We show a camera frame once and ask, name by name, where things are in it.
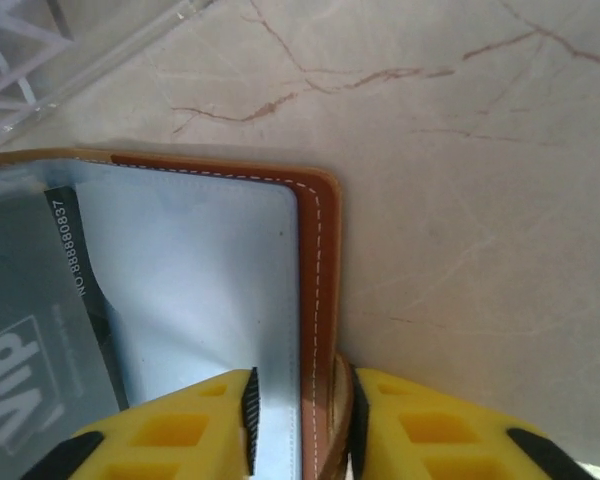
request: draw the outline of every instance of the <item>white stitching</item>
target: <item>white stitching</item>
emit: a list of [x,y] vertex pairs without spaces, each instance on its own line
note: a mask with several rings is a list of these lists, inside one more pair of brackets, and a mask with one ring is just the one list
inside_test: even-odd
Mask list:
[[[113,163],[113,162],[107,162],[107,161],[103,161],[103,160],[86,160],[87,162],[90,163],[101,163],[103,165],[115,165],[115,166],[124,166],[124,167],[130,167],[130,168],[142,168],[142,169],[149,169],[149,170],[159,170],[159,171],[165,171],[164,168],[160,168],[160,167],[147,167],[146,165],[126,165],[126,164],[118,164],[118,163]],[[175,172],[176,170],[174,169],[169,169],[169,171],[171,172]],[[187,174],[197,174],[199,173],[196,170],[186,170],[186,169],[180,169],[178,170],[181,173],[187,173]],[[208,171],[204,171],[201,172],[202,175],[213,175],[213,176],[222,176],[225,178],[247,178],[246,175],[233,175],[233,174],[219,174],[219,173],[212,173],[212,172],[208,172]],[[261,180],[260,177],[256,177],[256,176],[251,176],[252,179],[258,179]],[[300,182],[296,182],[294,180],[285,178],[285,179],[281,179],[281,178],[276,178],[275,180],[269,177],[265,177],[264,179],[265,181],[271,182],[271,181],[275,181],[275,182],[281,182],[284,181],[284,183],[294,183],[297,186],[299,186],[300,188],[305,188],[307,190],[309,190],[313,195],[314,195],[314,199],[316,202],[316,214],[317,214],[317,218],[318,218],[318,236],[316,239],[316,245],[317,245],[317,258],[316,258],[316,306],[315,306],[315,311],[313,314],[313,364],[312,364],[312,368],[311,368],[311,417],[312,417],[312,424],[313,424],[313,477],[317,480],[318,478],[318,425],[317,425],[317,420],[316,420],[316,376],[317,376],[317,369],[318,369],[318,312],[320,309],[320,259],[322,258],[322,250],[321,250],[321,245],[320,245],[320,241],[321,241],[321,234],[322,234],[322,215],[321,215],[321,208],[320,208],[320,197],[318,195],[318,192],[316,190],[314,190],[313,188],[307,186],[304,183],[300,183]]]

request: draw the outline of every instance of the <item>beige marble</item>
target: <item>beige marble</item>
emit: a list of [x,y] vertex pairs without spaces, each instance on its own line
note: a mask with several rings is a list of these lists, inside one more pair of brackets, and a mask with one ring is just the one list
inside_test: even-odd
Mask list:
[[600,0],[217,0],[9,148],[332,169],[341,347],[600,465]]

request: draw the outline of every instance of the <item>brown leather wallet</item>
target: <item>brown leather wallet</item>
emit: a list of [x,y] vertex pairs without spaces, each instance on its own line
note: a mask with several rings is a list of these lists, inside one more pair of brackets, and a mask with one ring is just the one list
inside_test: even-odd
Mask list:
[[342,203],[335,178],[307,167],[86,149],[0,153],[0,166],[43,158],[276,183],[293,190],[300,245],[302,477],[343,478],[352,396],[348,363],[336,356]]

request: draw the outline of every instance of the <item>marble surface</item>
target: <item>marble surface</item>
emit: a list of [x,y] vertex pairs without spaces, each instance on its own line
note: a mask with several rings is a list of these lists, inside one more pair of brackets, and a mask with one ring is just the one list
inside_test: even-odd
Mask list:
[[217,0],[55,145],[333,170],[342,350],[600,465],[600,0]]

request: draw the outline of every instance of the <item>vip logo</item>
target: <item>vip logo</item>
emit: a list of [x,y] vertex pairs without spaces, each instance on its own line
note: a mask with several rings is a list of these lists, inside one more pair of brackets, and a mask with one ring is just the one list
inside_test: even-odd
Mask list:
[[13,455],[64,413],[33,315],[0,332],[0,447]]

